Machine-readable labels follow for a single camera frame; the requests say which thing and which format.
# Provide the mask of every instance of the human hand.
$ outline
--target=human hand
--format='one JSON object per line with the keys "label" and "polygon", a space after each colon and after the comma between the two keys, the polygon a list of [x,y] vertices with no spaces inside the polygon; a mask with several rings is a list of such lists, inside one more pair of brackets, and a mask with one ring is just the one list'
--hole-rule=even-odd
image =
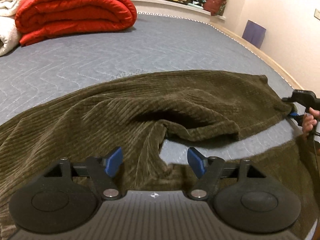
{"label": "human hand", "polygon": [[303,138],[306,140],[313,127],[318,123],[316,119],[320,117],[320,111],[309,108],[309,113],[305,113],[302,122]]}

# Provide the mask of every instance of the white crosshair logo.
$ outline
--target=white crosshair logo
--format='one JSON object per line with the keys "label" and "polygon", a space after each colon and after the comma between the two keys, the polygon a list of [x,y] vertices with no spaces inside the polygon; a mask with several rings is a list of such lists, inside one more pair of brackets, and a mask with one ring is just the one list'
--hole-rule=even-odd
{"label": "white crosshair logo", "polygon": [[154,193],[152,193],[150,196],[151,196],[152,198],[156,198],[156,197],[159,197],[160,195],[159,195],[158,193],[154,192]]}

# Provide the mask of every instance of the blue gripper pad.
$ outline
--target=blue gripper pad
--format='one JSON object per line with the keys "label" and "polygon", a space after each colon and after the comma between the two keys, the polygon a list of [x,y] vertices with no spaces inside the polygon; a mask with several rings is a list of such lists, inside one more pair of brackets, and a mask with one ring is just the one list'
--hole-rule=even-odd
{"label": "blue gripper pad", "polygon": [[207,157],[203,156],[194,147],[190,147],[187,152],[188,164],[192,168],[193,172],[200,179],[207,171],[205,167],[205,161]]}
{"label": "blue gripper pad", "polygon": [[103,165],[105,166],[105,173],[113,178],[120,165],[122,164],[123,161],[123,154],[122,154],[122,149],[121,147],[116,147],[115,149],[113,149],[110,153],[108,153],[103,161]]}

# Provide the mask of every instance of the white lace trim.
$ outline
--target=white lace trim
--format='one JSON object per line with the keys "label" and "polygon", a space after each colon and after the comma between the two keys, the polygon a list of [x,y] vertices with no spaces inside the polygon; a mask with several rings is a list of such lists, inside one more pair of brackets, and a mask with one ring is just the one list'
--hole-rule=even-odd
{"label": "white lace trim", "polygon": [[[176,19],[184,19],[184,20],[189,20],[189,21],[193,21],[193,22],[199,22],[199,23],[203,23],[203,24],[206,24],[206,25],[209,25],[211,26],[212,28],[216,29],[217,31],[223,33],[224,35],[228,36],[229,38],[231,38],[229,35],[225,34],[224,32],[222,32],[221,30],[217,29],[216,27],[212,26],[211,24],[209,23],[204,23],[204,22],[201,22],[201,21],[196,21],[196,20],[192,20],[192,19],[188,19],[188,18],[184,18],[184,17],[177,17],[177,16],[171,16],[171,15],[166,15],[166,14],[159,14],[159,13],[146,13],[146,12],[138,12],[138,14],[147,14],[147,15],[155,15],[155,16],[164,16],[164,17],[170,17],[170,18],[176,18]],[[255,54],[253,51],[251,51],[249,48],[247,48],[246,46],[244,46],[243,44],[241,44],[239,41],[236,41],[238,42],[241,46],[245,47],[248,51],[250,51],[251,53],[253,53],[255,56],[257,56],[259,59],[261,59],[264,63],[266,63],[262,58],[260,58],[257,54]],[[285,80],[285,78],[280,75],[274,68],[272,68],[280,77],[282,77],[282,79],[284,81],[287,82],[287,84],[291,87],[292,85],[289,84],[289,82],[287,80]]]}

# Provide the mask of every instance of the black circular disc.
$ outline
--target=black circular disc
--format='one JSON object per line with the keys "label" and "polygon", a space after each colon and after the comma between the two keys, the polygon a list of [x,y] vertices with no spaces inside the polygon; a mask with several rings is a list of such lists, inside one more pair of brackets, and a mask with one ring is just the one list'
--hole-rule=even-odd
{"label": "black circular disc", "polygon": [[249,179],[222,189],[213,207],[233,228],[268,234],[291,226],[300,214],[301,204],[298,197],[280,183]]}
{"label": "black circular disc", "polygon": [[72,230],[87,222],[97,209],[97,199],[86,187],[76,190],[41,190],[26,187],[18,190],[9,202],[14,222],[39,234]]}

